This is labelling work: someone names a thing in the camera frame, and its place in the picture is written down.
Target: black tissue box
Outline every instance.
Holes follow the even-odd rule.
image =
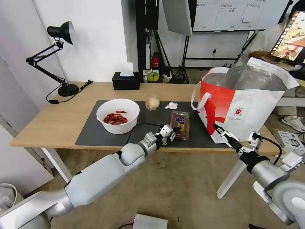
[[[120,72],[115,72],[112,77],[114,90],[139,90],[139,73],[133,73],[133,76],[120,76]]]

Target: white box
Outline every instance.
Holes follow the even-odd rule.
[[[132,229],[167,229],[167,220],[136,214]]]
[[[297,134],[278,130],[274,136],[286,153],[294,152],[299,155],[303,155],[305,153],[305,147],[298,138]]]

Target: lamp base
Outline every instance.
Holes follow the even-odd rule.
[[[58,89],[58,95],[67,97],[67,96],[72,96],[72,95],[77,94],[78,91],[79,91],[79,88],[75,84],[62,85]]]

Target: fire extinguisher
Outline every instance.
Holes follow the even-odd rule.
[[[159,53],[155,52],[152,56],[152,67],[159,67]]]

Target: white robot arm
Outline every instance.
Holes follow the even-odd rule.
[[[120,151],[83,169],[64,189],[35,193],[0,215],[0,229],[28,228],[26,224],[38,215],[48,220],[50,217],[65,215],[78,206],[92,203],[144,163],[146,155],[161,145],[172,142],[178,130],[179,128],[173,130],[171,126],[164,125],[155,135],[147,133],[139,143],[128,143]],[[36,228],[41,229],[41,226],[37,224]]]
[[[258,154],[262,136],[252,132],[245,147],[232,133],[214,124],[215,130],[224,142],[235,149],[238,158],[247,165],[256,182],[253,187],[272,211],[287,225],[297,222],[305,229],[305,185],[297,181],[287,181],[289,173],[295,170],[303,160],[303,155],[290,152],[282,159],[282,166],[276,166],[265,156]]]

